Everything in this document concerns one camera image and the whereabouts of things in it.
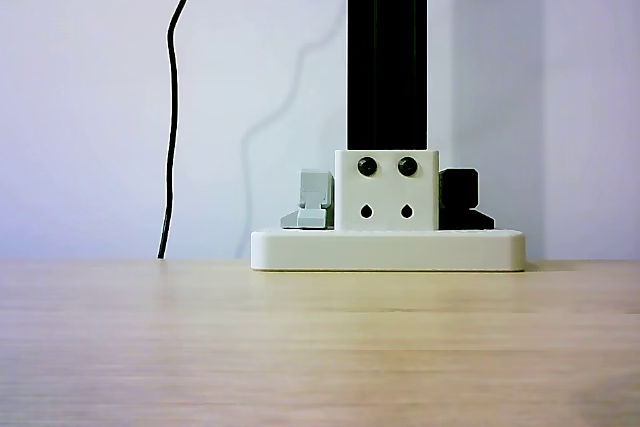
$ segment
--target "wooden table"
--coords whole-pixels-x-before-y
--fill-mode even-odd
[[[0,425],[640,426],[640,263],[0,263]]]

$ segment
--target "gray bracket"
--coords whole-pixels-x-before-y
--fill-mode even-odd
[[[333,229],[334,180],[331,172],[300,172],[299,209],[280,219],[283,229]]]

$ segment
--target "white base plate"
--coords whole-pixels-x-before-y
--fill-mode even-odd
[[[525,265],[525,238],[515,230],[270,229],[251,235],[254,270],[519,272]]]

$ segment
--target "vertical metal profile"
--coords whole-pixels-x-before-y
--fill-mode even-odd
[[[426,149],[427,0],[347,9],[347,149]]]

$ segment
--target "black cable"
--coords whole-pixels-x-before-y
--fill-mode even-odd
[[[169,149],[167,152],[167,200],[164,212],[164,225],[162,226],[162,238],[158,249],[158,258],[164,259],[169,240],[169,227],[171,225],[171,214],[173,213],[173,161],[176,155],[176,140],[178,137],[178,62],[175,49],[175,32],[180,15],[187,5],[188,0],[180,0],[176,7],[169,30],[167,32],[167,47],[169,49],[169,64],[171,66],[171,128],[169,130]]]

